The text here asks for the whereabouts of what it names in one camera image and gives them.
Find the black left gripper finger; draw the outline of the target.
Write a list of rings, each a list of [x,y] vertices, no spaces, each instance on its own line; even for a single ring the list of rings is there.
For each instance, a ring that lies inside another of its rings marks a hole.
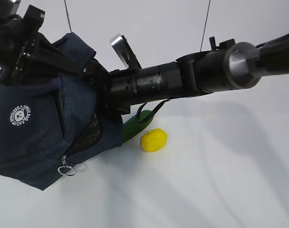
[[[69,74],[80,73],[77,63],[60,53],[60,51],[39,32],[36,34],[36,63],[46,68]]]
[[[55,66],[48,65],[39,61],[24,59],[18,63],[23,77],[52,77],[59,71]]]

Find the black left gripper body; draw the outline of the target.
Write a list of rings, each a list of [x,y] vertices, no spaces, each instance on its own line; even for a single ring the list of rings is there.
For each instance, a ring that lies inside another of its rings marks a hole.
[[[11,60],[9,68],[6,70],[6,78],[22,78],[21,70],[18,69],[18,63],[24,59],[32,59],[34,57],[36,34],[41,28],[45,11],[29,5],[23,17],[17,13],[8,15],[8,19],[16,20],[13,33],[13,53],[10,55]]]

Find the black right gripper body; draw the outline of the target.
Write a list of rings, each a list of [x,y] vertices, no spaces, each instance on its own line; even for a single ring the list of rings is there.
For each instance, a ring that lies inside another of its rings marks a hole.
[[[96,60],[91,59],[84,67],[85,81],[98,93],[99,108],[113,110],[121,115],[130,114],[130,106],[115,107],[107,98],[107,86],[110,83],[109,72]]]

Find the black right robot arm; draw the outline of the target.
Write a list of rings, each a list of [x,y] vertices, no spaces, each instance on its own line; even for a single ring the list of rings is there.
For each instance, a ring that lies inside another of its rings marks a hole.
[[[83,75],[98,89],[100,103],[128,114],[133,105],[143,108],[158,102],[152,114],[168,101],[216,92],[253,88],[267,76],[289,74],[289,33],[253,45],[229,39],[173,62],[142,68],[126,38],[118,36],[113,48],[126,69],[106,71],[92,60]]]

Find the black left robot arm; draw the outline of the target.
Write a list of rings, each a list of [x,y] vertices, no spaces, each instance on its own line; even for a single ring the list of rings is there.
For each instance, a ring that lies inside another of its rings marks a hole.
[[[0,68],[3,83],[17,83],[34,74],[79,73],[77,64],[60,53],[39,32],[45,11],[29,5],[23,17],[17,14],[19,0],[0,0]]]

